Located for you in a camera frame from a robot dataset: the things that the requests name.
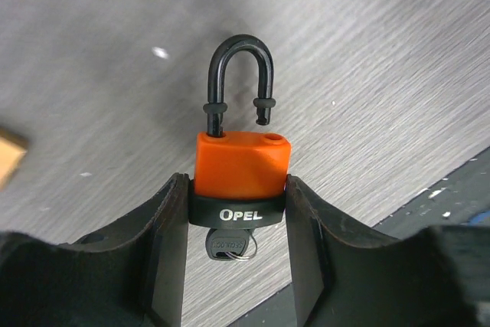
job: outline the metal ring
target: metal ring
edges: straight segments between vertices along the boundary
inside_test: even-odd
[[[251,255],[249,255],[249,256],[237,256],[236,254],[233,254],[231,252],[224,252],[224,253],[227,256],[229,256],[229,258],[231,258],[232,260],[237,260],[239,262],[247,262],[249,260],[252,260],[257,255],[257,251],[259,250],[259,246],[257,245],[257,240],[255,240],[255,237],[253,237],[252,234],[250,234],[250,237],[252,238],[253,243],[255,244],[255,251]]]

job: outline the orange padlock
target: orange padlock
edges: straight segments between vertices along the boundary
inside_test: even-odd
[[[282,220],[284,187],[291,145],[275,133],[223,132],[224,75],[228,61],[239,51],[250,52],[259,64],[256,123],[270,123],[273,99],[273,61],[258,38],[239,34],[214,52],[209,69],[207,132],[198,135],[193,193],[189,208],[192,224],[213,229],[254,229]]]

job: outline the black shackle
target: black shackle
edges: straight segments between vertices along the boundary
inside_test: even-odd
[[[224,102],[224,74],[230,59],[239,51],[248,51],[259,64],[258,97],[253,100],[257,108],[256,123],[266,126],[270,123],[270,110],[276,105],[273,99],[274,66],[273,57],[267,46],[258,38],[249,34],[238,34],[224,41],[214,52],[209,66],[207,79],[207,134],[222,137],[223,113],[227,111]]]

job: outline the white speck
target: white speck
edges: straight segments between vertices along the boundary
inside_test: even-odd
[[[153,54],[156,57],[160,57],[161,59],[168,59],[168,52],[166,49],[162,49],[161,47],[152,47]]]
[[[436,197],[437,195],[440,195],[443,191],[445,191],[446,189],[445,188],[441,188],[441,189],[438,189],[437,191],[433,191],[430,195],[429,195],[429,199],[432,199],[434,197]]]
[[[422,193],[424,193],[425,191],[428,191],[428,190],[429,190],[428,188],[424,188],[421,191],[419,191],[416,195],[421,195]]]

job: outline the gray table surface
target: gray table surface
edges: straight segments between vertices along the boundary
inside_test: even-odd
[[[267,129],[291,173],[374,224],[490,145],[490,0],[0,0],[0,123],[31,138],[0,228],[76,240],[192,173],[226,37],[273,52]],[[155,56],[154,47],[165,50]],[[256,65],[227,73],[225,129],[254,129]],[[183,325],[222,326],[289,282],[283,225],[250,263],[190,231]]]

